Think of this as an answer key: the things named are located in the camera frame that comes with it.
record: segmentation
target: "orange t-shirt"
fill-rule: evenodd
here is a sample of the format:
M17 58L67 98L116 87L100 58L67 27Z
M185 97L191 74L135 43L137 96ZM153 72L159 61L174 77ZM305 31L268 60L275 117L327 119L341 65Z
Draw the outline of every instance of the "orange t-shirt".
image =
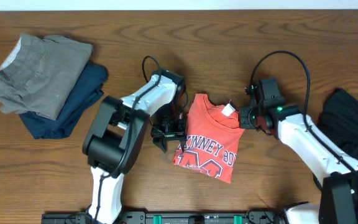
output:
M239 113L222 114L224 105L214 106L207 94L197 94L187 117L187 142L180 145L173 163L231 183L239 140L244 132Z

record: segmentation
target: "shirt tag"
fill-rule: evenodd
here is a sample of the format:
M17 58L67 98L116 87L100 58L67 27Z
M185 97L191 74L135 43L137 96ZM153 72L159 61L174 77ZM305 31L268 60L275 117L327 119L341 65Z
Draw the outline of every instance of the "shirt tag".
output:
M225 116L230 116L230 114L232 114L234 111L235 111L236 109L234 109L231 105L230 105L230 103L229 104L227 104L224 108L223 108L223 110L222 110L222 114L224 114Z

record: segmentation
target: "green connector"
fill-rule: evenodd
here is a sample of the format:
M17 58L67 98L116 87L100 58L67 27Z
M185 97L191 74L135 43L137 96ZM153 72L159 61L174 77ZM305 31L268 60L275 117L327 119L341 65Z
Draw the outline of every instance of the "green connector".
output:
M161 215L154 215L153 216L153 224L161 224L161 222L162 222Z
M242 216L235 215L234 216L234 224L242 224Z

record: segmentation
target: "white wall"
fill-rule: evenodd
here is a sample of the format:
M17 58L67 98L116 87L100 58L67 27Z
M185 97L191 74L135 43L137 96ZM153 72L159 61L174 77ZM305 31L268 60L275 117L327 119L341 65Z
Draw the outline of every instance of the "white wall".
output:
M0 11L358 9L358 0L0 0Z

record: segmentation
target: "folded clothes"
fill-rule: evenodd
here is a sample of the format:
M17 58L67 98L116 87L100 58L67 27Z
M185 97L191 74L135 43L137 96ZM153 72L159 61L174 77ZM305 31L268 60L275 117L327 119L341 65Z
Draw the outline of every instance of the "folded clothes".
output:
M3 113L25 113L56 119L89 60L93 46L60 35L21 37L0 67Z
M88 62L55 121L32 111L20 114L20 117L35 139L67 138L84 110L103 96L101 87L106 79L104 67Z
M358 101L337 89L324 104L318 128L333 143L358 160Z
M214 106L208 95L197 94L188 113L187 142L173 158L173 163L231 183L239 140L239 113L227 113L224 105Z

